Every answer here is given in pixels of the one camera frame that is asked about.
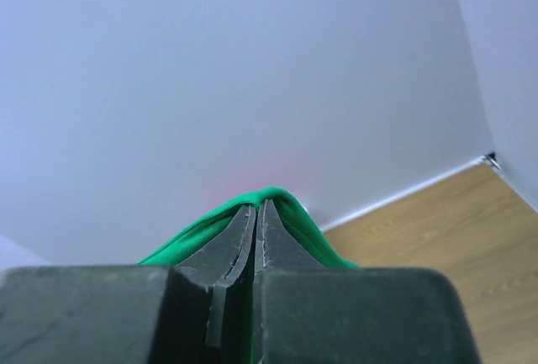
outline floor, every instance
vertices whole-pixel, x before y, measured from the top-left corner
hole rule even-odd
[[[427,266],[456,285],[486,364],[538,362],[538,214],[475,166],[326,233],[361,266]]]

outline wood grain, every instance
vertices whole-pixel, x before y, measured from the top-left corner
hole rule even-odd
[[[538,363],[538,214],[484,164],[335,228],[361,266],[427,266],[456,285],[486,364]]]

